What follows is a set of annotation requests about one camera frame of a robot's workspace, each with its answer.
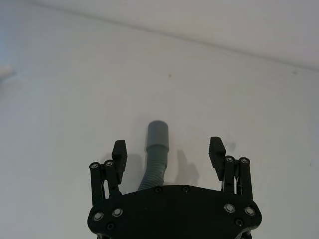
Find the bolt head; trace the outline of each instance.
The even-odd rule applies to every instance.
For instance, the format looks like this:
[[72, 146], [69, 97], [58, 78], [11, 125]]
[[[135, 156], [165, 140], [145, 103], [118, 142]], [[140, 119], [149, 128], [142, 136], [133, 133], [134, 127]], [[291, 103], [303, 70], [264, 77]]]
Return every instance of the bolt head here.
[[253, 208], [251, 208], [251, 207], [246, 207], [246, 208], [245, 208], [245, 213], [248, 214], [248, 215], [250, 215], [250, 216], [256, 215], [255, 210], [254, 210]]
[[248, 163], [248, 160], [246, 158], [242, 158], [240, 161], [242, 161], [243, 163]]
[[123, 209], [122, 208], [115, 208], [112, 212], [113, 217], [119, 217], [122, 215]]
[[224, 209], [228, 213], [234, 213], [236, 211], [235, 206], [230, 203], [225, 204]]
[[98, 212], [98, 213], [94, 214], [94, 216], [93, 216], [93, 220], [96, 222], [101, 220], [102, 218], [103, 218], [103, 213], [101, 213], [101, 212]]

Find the gray plastic tube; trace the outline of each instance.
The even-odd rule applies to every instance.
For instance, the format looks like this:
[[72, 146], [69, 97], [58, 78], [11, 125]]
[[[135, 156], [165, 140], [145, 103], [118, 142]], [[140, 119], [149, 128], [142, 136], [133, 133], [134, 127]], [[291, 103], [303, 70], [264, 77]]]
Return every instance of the gray plastic tube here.
[[148, 127], [147, 166], [139, 190], [161, 186], [167, 168], [168, 126], [163, 121], [153, 121]]

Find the screw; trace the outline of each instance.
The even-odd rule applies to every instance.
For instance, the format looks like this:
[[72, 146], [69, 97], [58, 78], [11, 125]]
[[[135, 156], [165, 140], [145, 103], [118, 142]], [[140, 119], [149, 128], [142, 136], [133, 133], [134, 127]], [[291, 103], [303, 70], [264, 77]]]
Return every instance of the screw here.
[[183, 186], [183, 192], [188, 193], [190, 191], [188, 186]]
[[225, 204], [224, 209], [228, 213], [234, 213], [236, 211], [235, 206], [230, 203]]
[[100, 213], [100, 212], [94, 214], [94, 216], [93, 216], [93, 220], [96, 222], [101, 220], [102, 218], [103, 218], [103, 213]]
[[156, 187], [156, 188], [154, 189], [154, 191], [155, 191], [156, 193], [160, 193], [160, 192], [161, 192], [161, 187]]
[[106, 229], [107, 229], [108, 231], [111, 231], [111, 230], [113, 230], [114, 228], [115, 228], [114, 223], [109, 223], [109, 224], [106, 226]]
[[248, 215], [250, 215], [250, 216], [256, 215], [255, 210], [254, 210], [253, 208], [251, 208], [251, 207], [246, 207], [246, 208], [245, 208], [245, 213], [248, 214]]
[[242, 161], [242, 163], [248, 163], [248, 160], [246, 158], [242, 158], [240, 161]]
[[113, 217], [119, 217], [122, 215], [123, 209], [122, 208], [115, 208], [112, 212]]
[[236, 219], [236, 220], [235, 220], [235, 224], [236, 224], [237, 226], [239, 226], [239, 227], [242, 227], [242, 226], [244, 225], [244, 222], [243, 222], [243, 220], [241, 220], [241, 219]]

